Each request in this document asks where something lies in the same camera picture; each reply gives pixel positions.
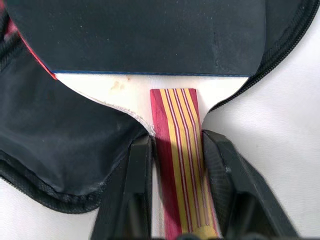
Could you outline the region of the table tennis paddle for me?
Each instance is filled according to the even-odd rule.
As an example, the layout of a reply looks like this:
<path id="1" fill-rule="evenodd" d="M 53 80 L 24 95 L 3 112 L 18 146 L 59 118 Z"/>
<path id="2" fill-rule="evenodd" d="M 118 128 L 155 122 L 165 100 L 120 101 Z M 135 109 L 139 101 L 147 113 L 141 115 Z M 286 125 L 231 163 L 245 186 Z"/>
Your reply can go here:
<path id="1" fill-rule="evenodd" d="M 265 41 L 265 0 L 0 0 L 0 178 L 92 240 L 222 236 L 202 125 Z"/>

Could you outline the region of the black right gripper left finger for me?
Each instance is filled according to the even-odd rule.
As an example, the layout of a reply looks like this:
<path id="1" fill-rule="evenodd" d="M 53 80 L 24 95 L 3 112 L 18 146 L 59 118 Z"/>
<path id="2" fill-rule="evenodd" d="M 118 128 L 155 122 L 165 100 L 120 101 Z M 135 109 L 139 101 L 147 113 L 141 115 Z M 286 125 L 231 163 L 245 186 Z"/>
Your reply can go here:
<path id="1" fill-rule="evenodd" d="M 132 142 L 128 155 L 108 177 L 92 238 L 150 238 L 153 143 Z"/>

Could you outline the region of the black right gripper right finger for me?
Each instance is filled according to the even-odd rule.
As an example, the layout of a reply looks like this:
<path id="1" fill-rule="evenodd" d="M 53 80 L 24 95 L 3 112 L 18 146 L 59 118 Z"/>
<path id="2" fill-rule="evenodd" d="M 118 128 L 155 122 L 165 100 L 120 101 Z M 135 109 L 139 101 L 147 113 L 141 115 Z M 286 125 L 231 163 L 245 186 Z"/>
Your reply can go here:
<path id="1" fill-rule="evenodd" d="M 204 163 L 220 231 L 225 238 L 299 235 L 262 175 L 224 135 L 203 130 Z"/>

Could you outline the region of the red and black paddle case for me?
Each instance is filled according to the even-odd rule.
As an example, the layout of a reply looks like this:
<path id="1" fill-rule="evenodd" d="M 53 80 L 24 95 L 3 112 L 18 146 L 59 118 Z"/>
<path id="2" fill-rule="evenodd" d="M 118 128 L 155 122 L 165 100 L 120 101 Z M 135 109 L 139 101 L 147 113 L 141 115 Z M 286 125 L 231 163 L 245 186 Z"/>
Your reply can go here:
<path id="1" fill-rule="evenodd" d="M 97 209 L 151 124 L 64 85 L 244 77 L 280 63 L 320 0 L 0 0 L 0 177 L 67 214 Z"/>

